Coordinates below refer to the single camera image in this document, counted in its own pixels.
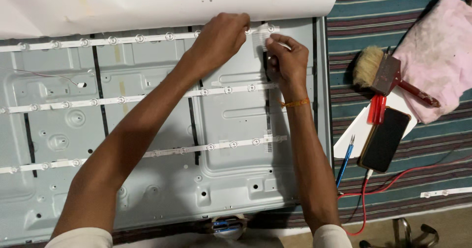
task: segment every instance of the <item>brush bristles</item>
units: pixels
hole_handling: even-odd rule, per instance
[[[374,83],[375,75],[381,64],[383,51],[377,46],[369,46],[362,50],[354,67],[354,84],[368,88]]]

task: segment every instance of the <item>striped carpet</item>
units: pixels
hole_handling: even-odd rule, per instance
[[[352,86],[352,62],[369,45],[395,48],[425,8],[437,0],[337,0],[327,16],[331,104],[334,143],[344,133],[372,92]],[[366,191],[379,188],[403,170],[425,166],[440,160],[447,162],[472,154],[472,90],[464,93],[459,107],[437,121],[419,123],[402,140],[388,173],[376,174]],[[343,159],[335,159],[338,173]],[[365,169],[357,167],[357,158],[348,167],[339,186],[344,193],[360,192]],[[368,220],[424,212],[438,208],[472,204],[472,194],[420,198],[425,191],[472,185],[472,160],[451,166],[411,172],[389,190],[365,198]],[[359,197],[339,201],[343,223],[362,221]],[[249,217],[250,227],[280,228],[305,226],[300,207],[258,213]]]

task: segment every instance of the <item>red wire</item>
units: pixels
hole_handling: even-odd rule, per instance
[[[441,164],[434,164],[434,165],[428,165],[428,166],[422,166],[422,167],[414,167],[414,168],[411,168],[411,169],[408,169],[408,170],[405,170],[401,173],[398,173],[396,174],[395,178],[392,180],[392,182],[390,182],[384,189],[380,189],[380,190],[375,190],[375,191],[372,191],[372,192],[369,192],[369,193],[366,193],[365,192],[365,188],[367,187],[367,181],[369,181],[369,179],[364,178],[364,182],[362,184],[362,190],[361,190],[361,193],[348,193],[348,194],[344,194],[344,195],[340,195],[338,196],[338,200],[341,198],[341,197],[347,197],[347,196],[362,196],[362,210],[363,210],[363,223],[362,223],[362,228],[356,232],[356,233],[349,233],[346,231],[346,229],[344,229],[344,231],[346,231],[347,235],[350,235],[350,236],[355,236],[355,235],[359,235],[361,234],[363,231],[364,231],[364,228],[365,228],[365,223],[367,221],[367,215],[365,213],[365,195],[372,195],[372,194],[376,194],[376,193],[381,193],[387,189],[389,189],[392,184],[394,182],[396,182],[398,179],[400,179],[400,177],[402,177],[404,174],[406,173],[409,173],[411,171],[417,171],[417,170],[423,170],[423,169],[431,169],[431,168],[434,168],[434,167],[438,167],[438,166],[445,166],[445,165],[451,165],[453,163],[456,163],[458,161],[462,161],[462,160],[469,160],[470,158],[472,158],[472,155],[471,156],[467,156],[467,157],[464,157],[462,159],[458,159],[458,160],[453,160],[451,162],[448,162],[448,163],[441,163]]]

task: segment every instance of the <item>hand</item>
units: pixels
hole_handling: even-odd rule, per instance
[[[226,63],[246,41],[250,18],[246,13],[220,13],[211,19],[198,36],[186,57],[196,65],[198,79]]]
[[[279,43],[290,46],[291,50]],[[306,66],[308,49],[291,37],[272,34],[266,41],[267,50],[273,54],[268,61],[269,74],[278,77],[279,88],[285,102],[303,100],[306,91]]]

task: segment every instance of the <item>smartphone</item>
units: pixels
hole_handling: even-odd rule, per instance
[[[357,165],[386,173],[410,120],[409,114],[387,106],[383,124],[372,126]]]

